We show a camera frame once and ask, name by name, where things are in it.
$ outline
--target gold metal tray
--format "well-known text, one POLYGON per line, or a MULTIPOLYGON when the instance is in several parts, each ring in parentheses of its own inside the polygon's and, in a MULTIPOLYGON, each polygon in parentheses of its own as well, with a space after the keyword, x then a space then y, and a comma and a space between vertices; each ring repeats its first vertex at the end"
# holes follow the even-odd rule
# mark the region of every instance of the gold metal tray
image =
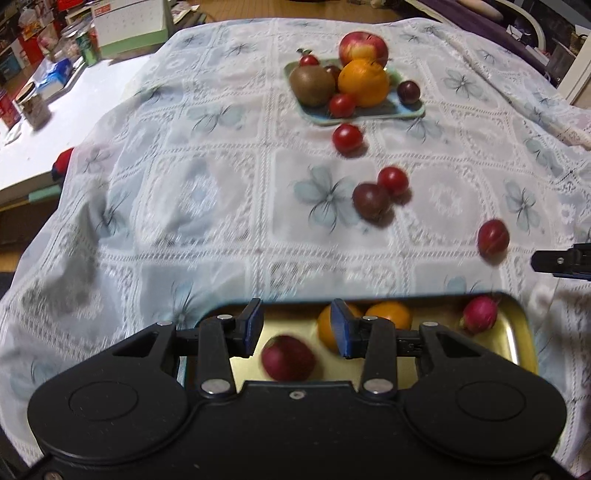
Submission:
MULTIPOLYGON (((397 299, 346 300, 362 312, 385 300, 404 303, 413 314, 413 329, 426 321, 435 321, 462 332, 459 320, 462 310, 477 295, 407 297, 397 299)), ((495 326, 472 336, 482 346, 533 373, 538 372, 531 332, 525 313, 519 303, 505 293, 493 293, 499 301, 499 316, 495 326)), ((265 324, 253 357, 232 358, 232 371, 238 390, 245 380, 271 380, 262 368, 260 354, 267 340, 275 335, 293 335, 312 349, 318 364, 310 380, 350 380, 358 388, 363 359, 345 360, 330 352, 321 343, 316 332, 316 319, 328 302, 322 303, 269 303, 263 305, 265 324)), ((233 304, 210 312, 206 317, 228 313, 237 315, 245 304, 233 304)), ((408 388, 417 380, 414 358, 398 358, 398 388, 408 388)))

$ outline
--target table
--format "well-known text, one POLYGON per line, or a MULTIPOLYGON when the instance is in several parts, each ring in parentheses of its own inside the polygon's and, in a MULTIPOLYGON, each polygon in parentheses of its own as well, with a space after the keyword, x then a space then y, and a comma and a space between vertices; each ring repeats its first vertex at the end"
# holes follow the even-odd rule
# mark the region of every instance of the table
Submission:
POLYGON ((127 83, 149 59, 150 55, 104 60, 87 67, 71 91, 50 104, 52 117, 42 129, 35 132, 24 121, 21 136, 4 145, 4 128, 0 133, 0 205, 52 185, 51 166, 57 156, 86 138, 97 120, 120 102, 127 83))

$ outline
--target plum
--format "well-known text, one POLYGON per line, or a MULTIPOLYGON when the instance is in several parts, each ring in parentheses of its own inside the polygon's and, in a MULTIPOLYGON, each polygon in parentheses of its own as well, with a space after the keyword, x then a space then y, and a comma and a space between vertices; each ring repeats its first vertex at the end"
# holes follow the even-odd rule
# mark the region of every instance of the plum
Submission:
POLYGON ((261 363, 273 380, 296 382, 308 379, 316 366, 316 357, 301 340, 290 335, 277 335, 263 347, 261 363))

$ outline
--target wooden floor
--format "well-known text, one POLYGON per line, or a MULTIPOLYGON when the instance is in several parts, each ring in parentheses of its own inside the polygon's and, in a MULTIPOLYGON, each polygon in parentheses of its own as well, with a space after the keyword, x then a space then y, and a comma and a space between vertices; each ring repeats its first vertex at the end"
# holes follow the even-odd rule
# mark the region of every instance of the wooden floor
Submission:
POLYGON ((401 17, 389 8, 354 5, 346 0, 294 2, 291 0, 197 0, 214 21, 239 18, 323 18, 360 23, 395 22, 401 17))

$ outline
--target black clamp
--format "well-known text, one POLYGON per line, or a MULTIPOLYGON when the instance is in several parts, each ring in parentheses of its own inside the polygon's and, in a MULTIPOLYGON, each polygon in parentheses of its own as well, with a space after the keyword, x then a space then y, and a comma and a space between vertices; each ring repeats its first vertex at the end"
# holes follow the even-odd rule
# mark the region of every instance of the black clamp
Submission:
POLYGON ((574 244, 568 250, 538 250, 531 256, 531 268, 558 278, 591 281, 591 244, 574 244))

